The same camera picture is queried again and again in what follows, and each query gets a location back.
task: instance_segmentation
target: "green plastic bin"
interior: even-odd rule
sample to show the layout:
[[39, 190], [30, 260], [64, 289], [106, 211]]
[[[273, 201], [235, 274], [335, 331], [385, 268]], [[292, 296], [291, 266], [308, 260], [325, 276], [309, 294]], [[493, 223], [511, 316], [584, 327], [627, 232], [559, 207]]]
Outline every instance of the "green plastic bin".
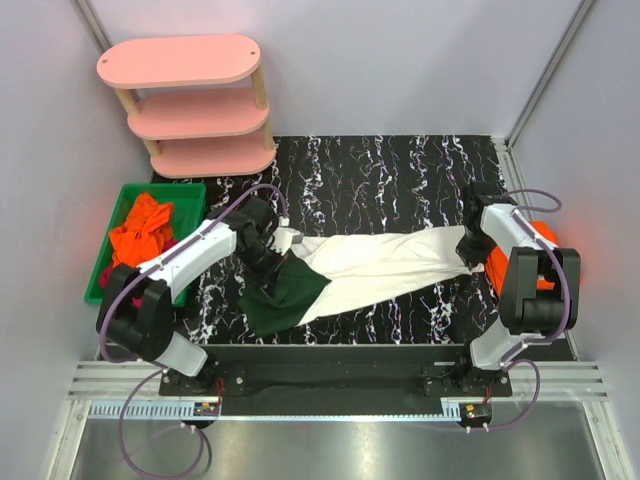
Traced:
[[[104, 235], [102, 247], [100, 247], [100, 254], [93, 267], [91, 280], [84, 294], [85, 302], [102, 303], [104, 289], [100, 286], [100, 274], [109, 266], [113, 256], [109, 232], [125, 222], [136, 198], [143, 192], [149, 193], [158, 203], [171, 202], [175, 205], [171, 216], [171, 227], [176, 240], [182, 240], [200, 225], [205, 207], [206, 187], [203, 184], [130, 183], [122, 187]], [[176, 298], [173, 304], [176, 307], [183, 307], [186, 301], [187, 289]]]

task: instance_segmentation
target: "white towel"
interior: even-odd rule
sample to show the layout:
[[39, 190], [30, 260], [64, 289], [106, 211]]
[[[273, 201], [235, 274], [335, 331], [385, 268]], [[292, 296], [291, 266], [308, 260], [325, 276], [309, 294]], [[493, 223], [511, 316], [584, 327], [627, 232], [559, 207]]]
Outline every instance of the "white towel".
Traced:
[[464, 227], [429, 228], [410, 234], [305, 237], [291, 250], [331, 280], [298, 325], [357, 310], [469, 270], [455, 252]]

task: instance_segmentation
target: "black marble table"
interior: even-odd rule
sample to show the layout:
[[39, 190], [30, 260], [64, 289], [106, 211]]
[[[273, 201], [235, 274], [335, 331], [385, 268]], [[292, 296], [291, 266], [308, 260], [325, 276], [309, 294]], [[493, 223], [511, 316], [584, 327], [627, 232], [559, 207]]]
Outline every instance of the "black marble table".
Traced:
[[[243, 177], [203, 182], [208, 207], [229, 204], [258, 183], [279, 187], [291, 226], [307, 236], [409, 233], [462, 220], [461, 188], [503, 186], [486, 136], [281, 137], [274, 164]], [[170, 180], [155, 176], [154, 181]], [[275, 196], [261, 192], [277, 206]], [[469, 341], [495, 319], [484, 274], [461, 276], [354, 312], [264, 338], [237, 306], [244, 280], [235, 258], [212, 266], [177, 310], [178, 328], [198, 344], [424, 344]]]

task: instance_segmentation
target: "shelf board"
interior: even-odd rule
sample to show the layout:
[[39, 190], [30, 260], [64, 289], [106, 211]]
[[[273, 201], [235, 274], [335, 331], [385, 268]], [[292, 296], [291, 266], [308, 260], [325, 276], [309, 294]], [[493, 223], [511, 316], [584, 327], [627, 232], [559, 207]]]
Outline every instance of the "shelf board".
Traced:
[[98, 74], [121, 89], [215, 85], [241, 80], [259, 64], [260, 47], [244, 35], [139, 38], [107, 50]]
[[275, 148], [265, 150], [260, 130], [235, 137], [166, 140], [151, 157], [153, 169], [166, 178], [251, 175], [273, 162]]
[[252, 88], [220, 88], [150, 95], [129, 115], [129, 127], [147, 140], [244, 135], [262, 126], [269, 108], [258, 110]]

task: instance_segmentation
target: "dark green cloth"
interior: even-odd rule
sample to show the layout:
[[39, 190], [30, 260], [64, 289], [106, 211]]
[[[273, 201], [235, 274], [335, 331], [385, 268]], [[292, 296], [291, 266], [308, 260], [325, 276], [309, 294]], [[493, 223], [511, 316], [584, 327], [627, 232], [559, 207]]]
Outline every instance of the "dark green cloth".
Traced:
[[330, 282], [289, 251], [273, 298], [247, 281], [238, 305], [247, 314], [251, 330], [257, 337], [264, 337], [298, 325]]

